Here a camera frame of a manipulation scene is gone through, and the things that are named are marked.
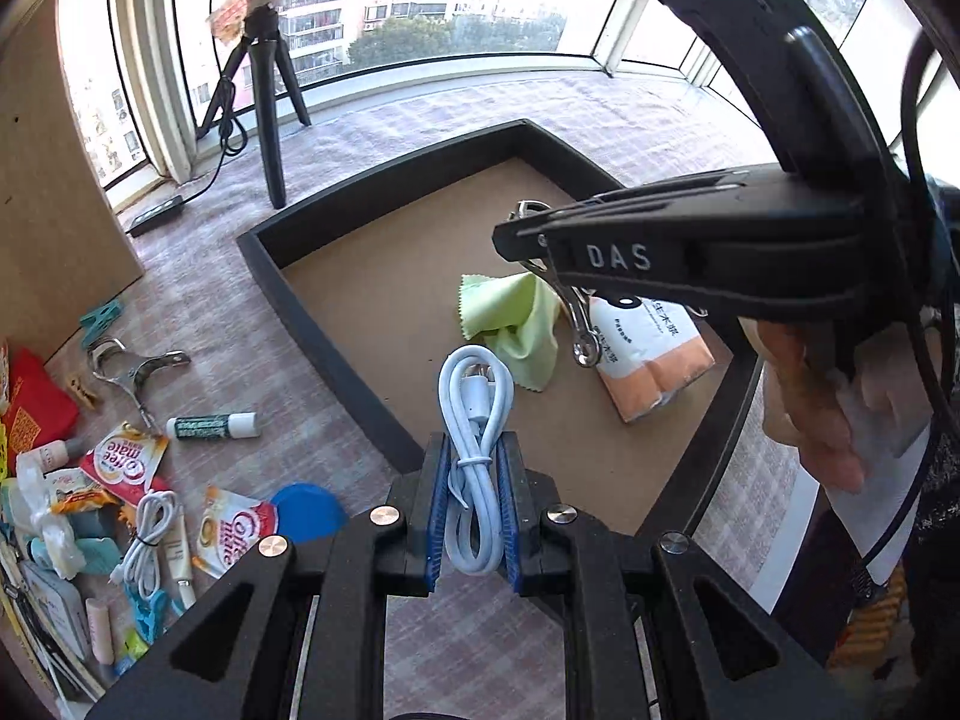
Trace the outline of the person's right hand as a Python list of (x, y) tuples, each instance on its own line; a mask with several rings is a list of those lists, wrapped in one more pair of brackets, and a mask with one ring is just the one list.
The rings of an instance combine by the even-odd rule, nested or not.
[(765, 434), (794, 447), (800, 465), (825, 488), (859, 493), (866, 465), (853, 449), (833, 385), (807, 362), (812, 328), (754, 319), (740, 319), (740, 325), (763, 362)]

